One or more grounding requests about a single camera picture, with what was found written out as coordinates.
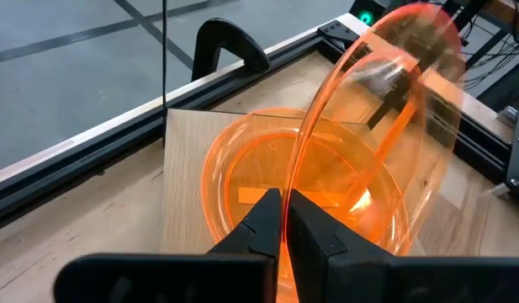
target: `floor tile line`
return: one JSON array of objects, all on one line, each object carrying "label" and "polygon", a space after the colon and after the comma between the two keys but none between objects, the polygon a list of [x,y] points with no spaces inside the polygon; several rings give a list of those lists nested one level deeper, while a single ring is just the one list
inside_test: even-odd
[{"label": "floor tile line", "polygon": [[[164,36],[163,33],[146,17],[144,17],[132,4],[126,0],[114,0],[127,14],[129,14],[140,26],[151,34],[158,42],[162,44]],[[182,62],[190,70],[193,68],[193,59],[183,49],[178,47],[175,42],[165,37],[167,40],[167,50],[171,52],[180,62]]]},{"label": "floor tile line", "polygon": [[[214,6],[218,6],[225,3],[234,2],[236,0],[220,0],[217,3],[204,2],[204,3],[195,3],[192,5],[188,5],[182,8],[174,8],[167,11],[167,17],[177,17],[183,15],[185,13],[193,13],[200,9],[210,8]],[[156,22],[162,20],[162,13],[154,13],[148,16],[145,16],[145,19],[149,22]],[[43,51],[53,50],[58,47],[71,45],[77,42],[90,40],[92,38],[97,38],[103,35],[109,35],[121,30],[132,29],[135,26],[140,25],[137,20],[130,19],[121,21],[114,24],[108,24],[104,26],[100,26],[94,29],[86,29],[83,31],[79,31],[73,34],[62,35],[59,37],[51,38],[48,40],[42,40],[38,42],[34,42],[28,45],[22,45],[18,47],[14,47],[7,50],[0,50],[0,63],[5,61],[10,61],[14,59],[18,59],[24,56],[29,56],[33,54],[38,54]],[[174,42],[170,42],[169,45],[178,52],[175,47],[178,46]]]}]

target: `green led light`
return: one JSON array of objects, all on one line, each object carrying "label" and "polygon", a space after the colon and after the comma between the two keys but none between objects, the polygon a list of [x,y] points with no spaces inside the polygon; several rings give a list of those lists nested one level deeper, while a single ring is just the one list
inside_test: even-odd
[{"label": "green led light", "polygon": [[368,11],[362,11],[358,14],[358,18],[360,21],[364,22],[367,25],[373,24],[375,22],[373,14]]}]

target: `black machine frame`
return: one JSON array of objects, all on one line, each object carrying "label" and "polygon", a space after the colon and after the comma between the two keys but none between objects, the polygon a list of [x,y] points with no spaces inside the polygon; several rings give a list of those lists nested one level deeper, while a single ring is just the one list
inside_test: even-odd
[{"label": "black machine frame", "polygon": [[[255,72],[249,66],[243,65],[168,100],[167,106],[177,109],[211,109],[314,51],[336,63],[345,50],[346,46],[340,45],[335,38],[319,28],[268,53],[270,67],[266,72]],[[160,104],[58,156],[2,181],[0,228],[162,138],[165,133],[164,116],[165,110]],[[463,113],[454,153],[493,183],[504,182],[510,149],[509,142],[503,141]]]}]

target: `clear orange plastic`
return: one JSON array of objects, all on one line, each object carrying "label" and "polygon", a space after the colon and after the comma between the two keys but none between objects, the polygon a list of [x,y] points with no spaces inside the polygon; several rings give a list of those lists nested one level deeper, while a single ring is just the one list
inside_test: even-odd
[{"label": "clear orange plastic", "polygon": [[[453,84],[463,74],[460,49],[445,13],[408,5],[351,46],[307,112],[264,109],[231,124],[212,145],[201,180],[214,239],[266,189],[282,190],[284,208],[297,189],[369,241],[406,254],[452,155],[463,100]],[[278,300],[296,300],[284,245],[279,283]]]}]

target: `light wood surface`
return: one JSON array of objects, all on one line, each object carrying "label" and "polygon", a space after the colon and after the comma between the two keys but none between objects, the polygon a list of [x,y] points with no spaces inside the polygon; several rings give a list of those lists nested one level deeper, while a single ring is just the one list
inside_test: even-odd
[{"label": "light wood surface", "polygon": [[[353,19],[350,15],[343,18],[348,22]],[[216,110],[247,112],[261,107],[304,107],[330,69],[329,61],[312,54]],[[181,88],[179,92],[189,89]],[[511,135],[505,125],[495,123],[492,111],[470,96],[466,98],[471,102],[469,110],[477,114],[475,118],[480,123],[490,129],[497,125],[504,136]],[[141,110],[159,103],[160,100],[153,101]],[[158,141],[1,229],[0,302],[51,301],[50,290],[58,270],[87,253],[199,253],[208,249],[212,244],[208,230],[204,225],[203,229],[196,228],[204,223],[200,220],[203,211],[199,191],[194,186],[199,186],[203,156],[217,130],[232,118],[226,116],[217,126],[207,127],[207,114],[212,113],[170,112],[168,142],[178,143],[166,149],[175,152],[166,157],[165,164],[172,165],[172,170],[162,173],[164,149]],[[134,116],[130,112],[97,131],[111,129]],[[80,139],[89,136],[83,134]],[[176,149],[179,146],[188,149]],[[515,203],[482,195],[490,186],[472,168],[454,159],[443,181],[437,209],[429,215],[411,253],[519,256],[519,208]],[[168,220],[168,224],[163,225],[162,219]]]},{"label": "light wood surface", "polygon": [[158,141],[0,230],[0,302],[51,302],[58,271],[88,253],[158,251]]}]

